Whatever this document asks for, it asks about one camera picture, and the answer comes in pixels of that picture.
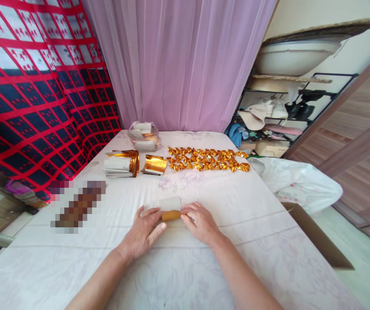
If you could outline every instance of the white tablecloth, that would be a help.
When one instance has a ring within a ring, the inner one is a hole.
[[[161,132],[160,138],[163,146],[152,154],[163,157],[169,156],[168,146],[236,150],[222,133]],[[34,216],[0,255],[0,309],[63,309],[123,239],[136,210],[173,196],[183,204],[200,201],[212,213],[285,309],[362,309],[255,171],[174,173],[168,167],[161,177],[139,173],[137,178],[107,180],[102,171],[105,153],[132,148],[126,130],[121,131],[75,179],[75,184],[107,182],[106,195],[78,234],[59,234],[50,227],[77,192],[69,189],[61,201]],[[145,154],[140,156],[142,169]],[[233,308],[211,250],[180,220],[168,223],[151,251],[132,264],[107,307]]]

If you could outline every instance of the red and blue fabric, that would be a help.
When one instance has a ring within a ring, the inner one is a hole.
[[[0,0],[0,171],[50,200],[120,131],[79,0]]]

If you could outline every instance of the hand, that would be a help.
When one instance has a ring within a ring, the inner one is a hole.
[[[218,241],[225,238],[215,224],[211,213],[199,202],[181,207],[181,215],[186,227],[192,235],[207,246],[213,247]]]
[[[166,223],[160,223],[154,229],[163,213],[159,208],[146,210],[141,216],[143,209],[141,206],[136,212],[131,229],[116,248],[128,263],[149,251],[167,227]]]

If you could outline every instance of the wooden door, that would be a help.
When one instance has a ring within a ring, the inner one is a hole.
[[[370,235],[370,66],[286,158],[313,164],[340,183],[344,193],[334,207]]]

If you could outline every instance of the pink curtain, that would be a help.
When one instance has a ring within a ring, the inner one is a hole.
[[[276,0],[85,0],[125,128],[223,132]]]

